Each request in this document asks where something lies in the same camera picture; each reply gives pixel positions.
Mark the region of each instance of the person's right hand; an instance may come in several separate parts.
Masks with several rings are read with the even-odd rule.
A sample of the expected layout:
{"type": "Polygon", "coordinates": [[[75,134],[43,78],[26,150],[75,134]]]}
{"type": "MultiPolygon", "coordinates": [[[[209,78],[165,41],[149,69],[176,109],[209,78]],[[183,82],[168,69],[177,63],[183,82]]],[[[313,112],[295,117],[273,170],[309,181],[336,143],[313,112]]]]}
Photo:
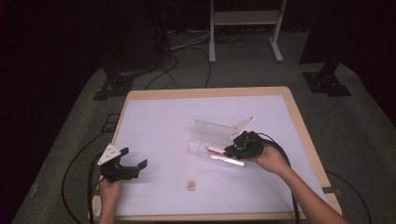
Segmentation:
{"type": "Polygon", "coordinates": [[[262,169],[276,175],[280,175],[290,169],[282,154],[269,144],[264,144],[264,150],[261,155],[247,161],[255,161],[262,169]]]}

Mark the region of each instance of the dark wall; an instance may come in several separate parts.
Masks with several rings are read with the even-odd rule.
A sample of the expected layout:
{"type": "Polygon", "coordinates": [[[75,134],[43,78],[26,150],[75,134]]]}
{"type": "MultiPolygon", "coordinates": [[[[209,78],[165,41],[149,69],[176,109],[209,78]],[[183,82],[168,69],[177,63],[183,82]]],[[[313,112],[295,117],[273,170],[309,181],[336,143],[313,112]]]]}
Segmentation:
{"type": "Polygon", "coordinates": [[[9,223],[100,68],[84,1],[1,2],[0,222],[9,223]]]}
{"type": "Polygon", "coordinates": [[[396,125],[395,24],[393,1],[322,0],[301,63],[338,58],[358,74],[366,90],[396,125]]]}

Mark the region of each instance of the hand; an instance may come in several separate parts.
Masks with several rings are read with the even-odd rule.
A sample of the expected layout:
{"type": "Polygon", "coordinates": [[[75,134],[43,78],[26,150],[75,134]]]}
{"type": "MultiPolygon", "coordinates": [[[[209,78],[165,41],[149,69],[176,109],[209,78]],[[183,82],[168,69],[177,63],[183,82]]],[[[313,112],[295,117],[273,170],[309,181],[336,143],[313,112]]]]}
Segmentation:
{"type": "Polygon", "coordinates": [[[290,169],[282,154],[269,144],[264,144],[261,155],[248,159],[247,161],[254,161],[259,164],[262,169],[276,175],[280,175],[283,171],[290,169]]]}
{"type": "Polygon", "coordinates": [[[103,178],[99,183],[99,191],[102,202],[99,223],[113,223],[117,203],[122,192],[122,180],[110,183],[106,178],[103,178]]]}

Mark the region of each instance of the black backdrop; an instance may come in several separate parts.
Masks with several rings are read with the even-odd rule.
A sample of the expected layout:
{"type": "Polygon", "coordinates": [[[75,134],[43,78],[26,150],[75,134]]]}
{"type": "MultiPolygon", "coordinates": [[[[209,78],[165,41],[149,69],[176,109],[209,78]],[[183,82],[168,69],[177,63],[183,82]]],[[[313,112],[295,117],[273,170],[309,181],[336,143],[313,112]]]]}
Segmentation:
{"type": "MultiPolygon", "coordinates": [[[[176,7],[167,6],[169,27],[183,29],[187,25],[194,28],[194,24],[208,24],[208,0],[170,2],[176,7]]],[[[262,0],[246,3],[217,0],[217,7],[225,8],[229,2],[235,4],[235,9],[256,5],[262,9],[277,7],[275,0],[269,0],[267,4],[262,0]]],[[[101,46],[93,41],[98,38],[98,33],[86,1],[3,0],[0,4],[1,93],[6,101],[6,108],[0,110],[5,124],[2,125],[3,145],[0,149],[0,222],[8,223],[31,187],[82,88],[101,68],[101,46]]],[[[361,39],[356,41],[357,45],[352,48],[355,51],[350,50],[343,62],[357,71],[383,108],[391,108],[394,98],[386,96],[394,96],[390,94],[394,84],[390,79],[395,57],[386,56],[389,56],[390,47],[394,47],[395,38],[389,25],[394,24],[395,11],[374,0],[361,4],[371,4],[365,5],[363,18],[374,17],[375,20],[360,26],[361,39]],[[356,55],[355,52],[361,53],[359,43],[369,45],[369,48],[356,55]]],[[[318,2],[314,0],[289,0],[282,29],[311,27],[317,8],[318,2]]],[[[327,29],[323,24],[315,28],[327,29]]],[[[316,39],[314,34],[309,38],[310,41],[316,39]]],[[[324,60],[326,50],[315,43],[322,47],[327,44],[312,43],[315,47],[311,48],[311,42],[307,43],[302,62],[324,60]]],[[[388,114],[394,119],[394,113],[388,114]]]]}

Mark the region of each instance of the white bracket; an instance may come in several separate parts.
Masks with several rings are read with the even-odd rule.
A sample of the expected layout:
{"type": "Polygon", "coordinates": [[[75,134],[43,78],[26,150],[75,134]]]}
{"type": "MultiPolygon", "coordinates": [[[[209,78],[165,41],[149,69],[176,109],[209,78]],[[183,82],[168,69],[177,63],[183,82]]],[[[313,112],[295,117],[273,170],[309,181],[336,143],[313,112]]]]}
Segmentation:
{"type": "Polygon", "coordinates": [[[116,147],[111,145],[111,143],[109,143],[107,148],[105,149],[105,152],[102,154],[102,157],[98,162],[98,165],[102,165],[103,163],[106,163],[107,161],[110,161],[118,157],[120,154],[121,152],[116,147]]]}
{"type": "Polygon", "coordinates": [[[248,125],[254,120],[254,117],[250,117],[249,119],[242,120],[239,123],[233,124],[233,132],[229,136],[231,140],[234,140],[235,137],[239,136],[247,127],[248,125]]]}

